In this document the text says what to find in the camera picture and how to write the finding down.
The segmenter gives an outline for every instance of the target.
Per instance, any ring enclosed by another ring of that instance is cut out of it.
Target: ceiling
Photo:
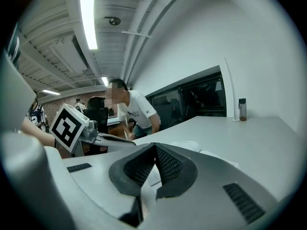
[[[171,1],[95,0],[98,49],[89,50],[79,0],[36,0],[18,24],[22,48],[19,72],[37,92],[44,89],[66,94],[77,94],[79,90],[92,92],[104,88],[103,76],[109,80],[122,78],[127,82],[148,35]],[[118,17],[121,23],[113,26],[107,17]],[[69,69],[50,49],[55,42],[74,35],[87,63],[83,73]]]

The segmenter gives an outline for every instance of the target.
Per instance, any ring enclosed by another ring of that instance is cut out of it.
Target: fluorescent ceiling light
[[[56,93],[56,92],[49,91],[49,90],[43,90],[43,92],[48,93],[48,94],[60,95],[60,93]]]
[[[109,85],[109,82],[107,81],[106,77],[102,77],[101,79],[104,82],[105,86],[107,87]]]
[[[97,49],[94,24],[94,0],[80,0],[82,23],[89,49]]]

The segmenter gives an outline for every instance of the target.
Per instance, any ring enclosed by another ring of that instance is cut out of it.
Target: water bottle
[[[246,99],[239,99],[239,109],[240,109],[240,121],[246,121],[247,112],[246,112]]]

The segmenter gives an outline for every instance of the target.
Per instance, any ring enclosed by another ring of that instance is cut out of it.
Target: man
[[[73,105],[73,107],[75,107],[82,114],[83,114],[83,111],[86,109],[85,105],[81,103],[81,100],[79,98],[76,100],[76,104]]]
[[[31,108],[28,113],[28,118],[34,125],[36,125],[38,128],[45,132],[46,116],[43,106],[37,103],[37,99],[38,97],[36,93],[36,98],[31,105]]]
[[[123,80],[114,79],[110,81],[106,97],[112,101],[112,104],[117,104],[118,119],[128,134],[129,140],[135,140],[159,131],[160,117],[155,109],[141,92],[128,91]],[[137,122],[132,133],[126,125],[126,116]]]

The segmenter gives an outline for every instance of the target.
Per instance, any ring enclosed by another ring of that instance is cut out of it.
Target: brick wall
[[[99,91],[99,92],[92,92],[92,93],[86,93],[86,94],[78,94],[78,95],[73,95],[70,97],[65,97],[62,99],[58,99],[55,101],[51,102],[46,102],[42,104],[45,110],[45,114],[47,115],[48,123],[49,125],[52,124],[53,119],[55,118],[57,111],[61,108],[61,106],[65,103],[68,105],[75,105],[76,99],[80,99],[81,102],[83,102],[86,106],[88,100],[92,98],[93,96],[106,96],[105,91]],[[114,115],[117,115],[117,105],[112,105],[109,104],[108,101],[105,102],[105,107],[108,108],[113,108],[114,110]]]

